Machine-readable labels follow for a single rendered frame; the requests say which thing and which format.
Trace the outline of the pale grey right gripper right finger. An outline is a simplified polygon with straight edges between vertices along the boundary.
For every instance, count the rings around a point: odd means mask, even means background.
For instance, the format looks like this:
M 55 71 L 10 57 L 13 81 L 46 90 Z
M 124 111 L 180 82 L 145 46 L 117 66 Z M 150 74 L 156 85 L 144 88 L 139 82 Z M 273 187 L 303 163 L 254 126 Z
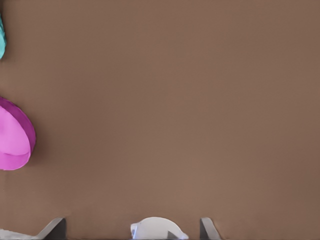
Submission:
M 199 221 L 200 240 L 223 240 L 213 221 L 209 217 L 201 217 Z

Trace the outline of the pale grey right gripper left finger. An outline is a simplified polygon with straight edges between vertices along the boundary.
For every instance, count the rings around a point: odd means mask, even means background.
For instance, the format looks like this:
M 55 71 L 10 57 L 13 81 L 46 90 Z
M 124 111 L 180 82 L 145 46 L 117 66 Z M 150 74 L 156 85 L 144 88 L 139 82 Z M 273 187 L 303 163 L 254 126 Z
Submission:
M 38 235 L 37 240 L 67 240 L 67 221 L 64 217 L 53 219 Z

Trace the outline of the magenta bowl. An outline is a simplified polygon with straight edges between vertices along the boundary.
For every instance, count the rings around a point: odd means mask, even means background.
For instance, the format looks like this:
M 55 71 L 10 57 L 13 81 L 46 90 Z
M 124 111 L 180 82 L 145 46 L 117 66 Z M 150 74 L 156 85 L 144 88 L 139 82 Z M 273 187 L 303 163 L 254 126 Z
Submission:
M 35 128 L 14 103 L 0 96 L 0 170 L 24 167 L 36 145 Z

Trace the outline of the teal bowl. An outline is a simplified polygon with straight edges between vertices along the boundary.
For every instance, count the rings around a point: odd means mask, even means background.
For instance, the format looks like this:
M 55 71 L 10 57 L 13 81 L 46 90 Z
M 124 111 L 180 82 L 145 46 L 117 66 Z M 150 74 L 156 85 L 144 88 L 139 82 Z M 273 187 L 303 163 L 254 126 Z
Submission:
M 0 14 L 0 60 L 3 58 L 7 46 L 7 38 L 5 34 L 2 16 Z

